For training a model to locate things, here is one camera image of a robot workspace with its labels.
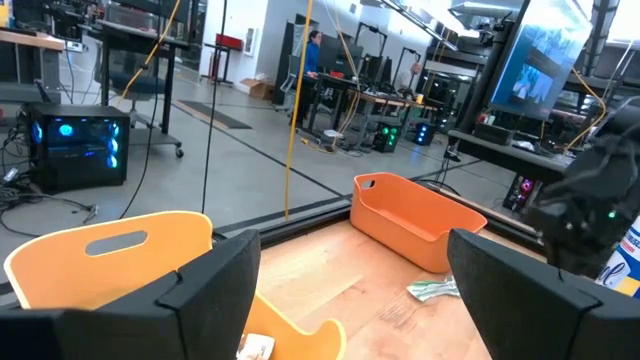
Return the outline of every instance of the woman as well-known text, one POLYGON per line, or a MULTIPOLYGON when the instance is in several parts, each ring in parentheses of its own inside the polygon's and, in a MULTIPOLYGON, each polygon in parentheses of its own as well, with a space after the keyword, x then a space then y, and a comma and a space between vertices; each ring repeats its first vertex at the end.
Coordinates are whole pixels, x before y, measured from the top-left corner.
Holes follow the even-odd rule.
POLYGON ((297 126, 301 127, 304 118, 309 111, 309 106, 314 99, 312 81, 308 81, 307 77, 315 79, 318 77, 318 56, 320 55, 320 44, 322 44, 322 33, 313 30, 309 33, 309 42, 307 43, 307 54, 304 62, 304 74, 305 79, 302 81, 302 88, 300 89, 300 104, 298 105, 298 119, 296 120, 297 126))

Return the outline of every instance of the floor mat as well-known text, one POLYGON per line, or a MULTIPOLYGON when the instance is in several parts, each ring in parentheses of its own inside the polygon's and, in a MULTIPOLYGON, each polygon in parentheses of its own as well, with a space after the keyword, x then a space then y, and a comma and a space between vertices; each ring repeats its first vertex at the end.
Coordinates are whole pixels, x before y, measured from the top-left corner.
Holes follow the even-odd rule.
MULTIPOLYGON (((209 121, 211 117, 211 106, 201 102, 176 100, 174 101, 174 105, 204 121, 209 121)), ((251 126, 233 119, 219 111, 216 111, 216 114, 213 117, 213 123, 226 129, 252 129, 251 126)))

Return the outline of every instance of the desk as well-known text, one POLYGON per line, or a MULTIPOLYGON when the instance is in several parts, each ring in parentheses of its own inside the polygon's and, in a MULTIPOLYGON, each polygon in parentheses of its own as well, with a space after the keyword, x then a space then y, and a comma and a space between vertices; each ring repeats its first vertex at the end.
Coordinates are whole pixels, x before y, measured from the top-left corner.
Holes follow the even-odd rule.
MULTIPOLYGON (((481 235, 544 261, 489 231, 481 235)), ((345 359, 490 359, 462 299, 421 303, 406 290, 443 278, 344 221, 263 251, 258 290, 303 330, 340 321, 345 359)))
POLYGON ((38 33, 36 36, 0 31, 0 101, 24 103, 42 101, 34 81, 40 80, 55 103, 61 102, 58 55, 64 41, 38 33))
POLYGON ((512 146, 494 144, 457 130, 449 131, 448 135, 459 140, 460 152, 546 184, 562 180, 564 170, 573 161, 573 158, 564 155, 547 157, 512 146))
MULTIPOLYGON (((102 46, 102 106, 109 106, 109 53, 110 50, 123 50, 139 54, 148 54, 158 35, 147 31, 142 31, 129 26, 116 24, 109 21, 98 20, 99 27, 81 28, 87 30, 87 34, 98 41, 102 46)), ((176 154, 182 153, 180 149, 182 143, 169 135, 169 121, 171 118, 171 95, 173 92, 173 72, 175 68, 176 49, 189 49, 189 44, 185 41, 166 37, 163 46, 158 49, 156 56, 168 59, 166 74, 166 86, 164 89, 164 106, 162 112, 161 132, 153 132, 151 138, 152 145, 175 145, 176 154)), ((131 129, 130 145, 147 145, 148 132, 146 129, 131 129)))
POLYGON ((320 139, 322 137, 322 135, 317 134, 315 132, 315 130, 313 129, 313 124, 316 119, 316 114, 318 113, 318 105, 320 105, 320 97, 321 97, 322 90, 324 90, 327 87, 330 87, 340 91, 340 97, 338 98, 338 102, 336 103, 336 107, 333 110, 333 115, 331 117, 331 124, 332 124, 331 128, 337 131, 338 126, 340 125, 340 117, 342 116, 343 103, 347 97, 347 92, 349 89, 356 87, 357 85, 356 82, 351 80, 339 79, 339 78, 325 75, 325 74, 318 74, 317 79, 312 79, 308 76, 305 76, 303 81, 315 84, 316 94, 313 99, 313 104, 311 105, 311 113, 309 114, 308 125, 305 127, 304 120, 298 119, 298 122, 300 122, 300 124, 302 125, 300 127, 300 130, 317 139, 320 139))
POLYGON ((420 109, 428 109, 428 110, 434 109, 432 107, 429 107, 423 104, 418 104, 417 102, 411 101, 411 100, 405 100, 401 98, 390 99, 390 98, 379 97, 379 96, 375 96, 367 93, 360 93, 360 100, 364 100, 367 102, 364 108, 364 121, 362 122, 362 125, 360 127, 360 132, 358 133, 358 140, 355 145, 356 149, 360 151, 366 151, 365 149, 363 149, 362 143, 364 142, 364 137, 367 134, 367 126, 369 125, 369 122, 373 118, 373 110, 376 104, 384 105, 382 114, 380 115, 380 120, 378 121, 386 121, 386 122, 394 122, 395 120, 400 121, 400 124, 402 125, 402 130, 400 131, 401 139, 405 137, 405 135, 407 134, 407 131, 409 130, 409 112, 411 111, 411 108, 420 108, 420 109), (398 118, 396 119, 391 119, 390 121, 385 119, 384 114, 386 113, 386 109, 388 106, 396 106, 396 107, 402 108, 402 111, 404 111, 404 116, 402 114, 399 114, 398 118))

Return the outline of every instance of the handle cutout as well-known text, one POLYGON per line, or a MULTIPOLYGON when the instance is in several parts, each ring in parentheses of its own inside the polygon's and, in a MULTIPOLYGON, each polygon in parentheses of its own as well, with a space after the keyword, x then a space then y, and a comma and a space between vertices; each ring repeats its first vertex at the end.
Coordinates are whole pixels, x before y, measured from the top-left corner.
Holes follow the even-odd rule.
POLYGON ((128 234, 112 236, 106 239, 91 242, 85 248, 85 252, 89 256, 101 256, 117 250, 128 249, 136 245, 143 244, 147 241, 146 231, 136 231, 128 234))
POLYGON ((376 181, 375 180, 365 181, 365 182, 360 184, 360 188, 362 188, 362 190, 367 190, 367 189, 373 188, 375 185, 376 185, 376 181))

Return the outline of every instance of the cardboard box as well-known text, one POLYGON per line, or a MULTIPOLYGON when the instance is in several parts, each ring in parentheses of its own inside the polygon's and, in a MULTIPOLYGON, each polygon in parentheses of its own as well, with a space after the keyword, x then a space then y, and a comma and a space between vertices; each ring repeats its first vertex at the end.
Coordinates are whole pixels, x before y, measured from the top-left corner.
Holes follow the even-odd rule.
POLYGON ((272 100, 276 92, 274 85, 260 80, 244 79, 240 83, 249 87, 249 96, 254 99, 272 100))

